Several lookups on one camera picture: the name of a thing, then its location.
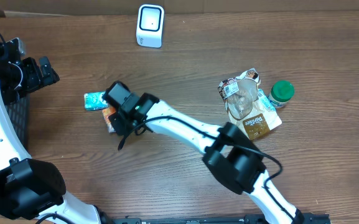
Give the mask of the orange white small packet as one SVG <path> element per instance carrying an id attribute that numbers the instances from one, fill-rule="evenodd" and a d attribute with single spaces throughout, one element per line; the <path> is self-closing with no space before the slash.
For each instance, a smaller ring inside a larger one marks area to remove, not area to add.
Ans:
<path id="1" fill-rule="evenodd" d="M 103 113 L 103 118 L 105 120 L 105 123 L 107 125 L 107 130 L 109 133 L 114 133 L 115 130 L 114 130 L 114 127 L 113 125 L 111 124 L 111 121 L 109 120 L 109 117 L 113 114 L 115 114 L 116 110 L 112 107 L 112 106 L 109 106 L 108 108 L 105 108 L 102 110 L 102 113 Z"/>

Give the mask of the teal tissue packet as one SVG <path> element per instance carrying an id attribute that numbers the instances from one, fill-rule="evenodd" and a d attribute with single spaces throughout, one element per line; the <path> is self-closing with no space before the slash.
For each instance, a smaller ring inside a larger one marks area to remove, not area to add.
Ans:
<path id="1" fill-rule="evenodd" d="M 84 108 L 87 111 L 103 110 L 108 107 L 108 103 L 103 99 L 104 91 L 85 93 Z"/>

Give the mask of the beige snack bag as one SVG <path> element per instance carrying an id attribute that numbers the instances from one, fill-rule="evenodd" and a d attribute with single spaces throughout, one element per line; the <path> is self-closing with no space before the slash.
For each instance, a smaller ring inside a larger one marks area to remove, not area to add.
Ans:
<path id="1" fill-rule="evenodd" d="M 251 68 L 234 78 L 223 80 L 218 92 L 224 102 L 230 122 L 254 140 L 278 126 L 282 121 L 276 112 L 263 111 L 258 105 L 259 73 Z"/>

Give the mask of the green toilet tissue pack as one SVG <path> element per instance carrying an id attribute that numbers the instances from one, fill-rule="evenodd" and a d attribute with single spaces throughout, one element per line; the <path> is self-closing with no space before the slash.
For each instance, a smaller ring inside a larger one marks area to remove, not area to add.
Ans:
<path id="1" fill-rule="evenodd" d="M 275 107 L 271 104 L 262 89 L 258 89 L 258 105 L 259 108 L 263 111 L 276 112 Z"/>

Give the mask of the green lid jar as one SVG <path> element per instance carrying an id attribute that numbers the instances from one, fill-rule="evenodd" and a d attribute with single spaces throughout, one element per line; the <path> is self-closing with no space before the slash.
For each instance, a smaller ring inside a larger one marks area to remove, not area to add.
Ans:
<path id="1" fill-rule="evenodd" d="M 287 80 L 276 82 L 268 95 L 268 99 L 275 108 L 284 107 L 294 96 L 294 86 Z"/>

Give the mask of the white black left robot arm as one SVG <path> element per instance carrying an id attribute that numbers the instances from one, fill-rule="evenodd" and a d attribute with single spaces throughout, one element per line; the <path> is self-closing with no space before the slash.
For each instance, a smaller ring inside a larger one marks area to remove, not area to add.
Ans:
<path id="1" fill-rule="evenodd" d="M 0 215 L 37 223 L 110 223 L 100 209 L 66 190 L 55 165 L 27 152 L 17 136 L 26 126 L 27 111 L 7 112 L 7 106 L 59 80 L 47 57 L 26 57 L 18 38 L 0 40 Z"/>

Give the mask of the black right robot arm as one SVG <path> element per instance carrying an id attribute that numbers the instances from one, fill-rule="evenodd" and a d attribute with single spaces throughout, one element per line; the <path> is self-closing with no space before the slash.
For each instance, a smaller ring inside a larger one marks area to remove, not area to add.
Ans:
<path id="1" fill-rule="evenodd" d="M 234 124 L 207 124 L 178 112 L 158 97 L 131 92 L 121 81 L 106 89 L 103 99 L 116 111 L 109 120 L 122 139 L 122 150 L 131 135 L 146 131 L 174 138 L 202 154 L 214 178 L 228 190 L 246 194 L 262 211 L 268 223 L 303 223 L 302 212 L 289 203 L 274 186 L 263 160 L 277 159 L 261 152 Z"/>

